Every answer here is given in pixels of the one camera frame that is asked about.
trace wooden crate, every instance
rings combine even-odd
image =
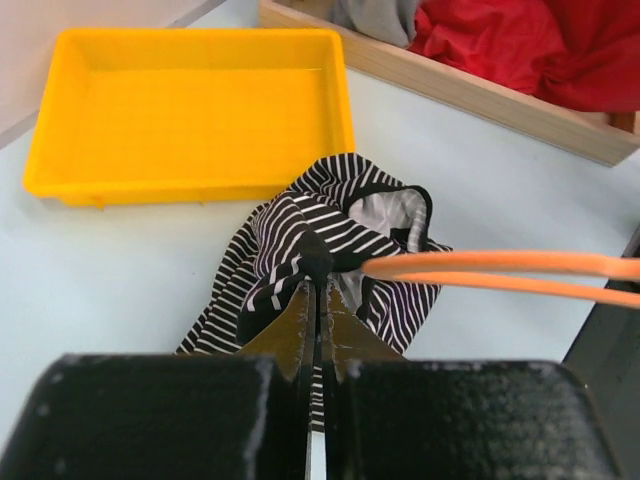
[[[336,30],[351,68],[605,165],[640,147],[636,112],[581,113],[538,100],[324,21],[331,3],[260,0],[260,23]]]

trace gray cloth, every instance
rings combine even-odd
[[[382,42],[407,48],[416,36],[422,0],[336,0],[329,21]]]

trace orange plastic strip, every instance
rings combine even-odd
[[[640,280],[640,259],[563,252],[434,252],[384,257],[363,271],[380,280],[489,288],[581,298],[640,308],[640,295],[550,280],[476,273],[480,271],[560,273]]]

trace plastic tray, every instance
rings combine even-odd
[[[72,29],[56,43],[24,184],[98,207],[270,198],[352,150],[332,31]]]

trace red cloth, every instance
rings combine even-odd
[[[556,105],[640,110],[640,0],[427,0],[409,50]]]

